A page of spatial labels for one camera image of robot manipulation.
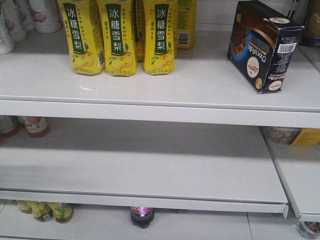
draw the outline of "white bottle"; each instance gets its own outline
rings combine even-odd
[[[15,43],[6,28],[5,17],[0,6],[0,56],[10,53],[15,48]]]
[[[50,34],[61,28],[55,0],[28,0],[35,29],[41,34]]]
[[[2,8],[5,26],[14,42],[20,42],[27,37],[20,17],[20,10],[15,0],[3,0]]]
[[[20,10],[21,21],[24,29],[31,32],[35,29],[35,21],[30,12],[30,6],[27,0],[16,0],[16,4]]]

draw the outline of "green label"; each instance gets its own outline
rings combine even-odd
[[[109,19],[111,52],[113,55],[123,56],[125,55],[125,50],[122,41],[121,5],[106,4],[105,7]]]
[[[167,54],[167,17],[169,4],[155,5],[155,54]]]
[[[80,26],[78,21],[76,5],[72,3],[64,3],[64,10],[68,17],[70,34],[72,38],[73,52],[75,54],[85,54],[85,48],[81,39]]]

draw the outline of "store shelf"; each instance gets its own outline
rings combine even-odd
[[[229,39],[229,31],[197,32],[170,75],[139,64],[128,78],[88,77],[72,71],[63,29],[33,31],[1,56],[0,114],[320,128],[320,75],[300,51],[283,91],[258,94],[227,59]]]
[[[67,224],[53,219],[37,222],[17,206],[5,205],[0,214],[0,239],[175,239],[175,240],[251,240],[245,213],[187,211],[174,213],[156,209],[155,219],[147,229],[132,225],[127,207],[76,205]]]
[[[317,69],[320,73],[320,48],[299,46],[299,49],[304,54],[304,56],[311,62],[314,68]]]
[[[267,145],[296,217],[320,222],[320,145]]]
[[[256,126],[51,118],[0,149],[0,198],[284,213]]]
[[[299,222],[292,212],[286,219],[282,215],[249,212],[248,221],[252,240],[305,240],[298,232]]]

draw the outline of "chocoflakes box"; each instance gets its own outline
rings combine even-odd
[[[259,93],[279,92],[303,30],[258,0],[239,1],[227,56]]]

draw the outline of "pear juice carton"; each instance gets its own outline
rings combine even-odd
[[[178,49],[190,49],[195,45],[197,0],[178,0]]]
[[[137,72],[133,0],[97,0],[102,22],[105,68],[115,77]]]
[[[145,14],[144,70],[167,75],[175,69],[175,34],[178,0],[143,0]]]
[[[95,0],[58,0],[74,71],[93,76],[105,68],[105,55]]]
[[[138,62],[145,59],[146,25],[143,0],[133,0],[133,27],[135,37],[135,52]]]

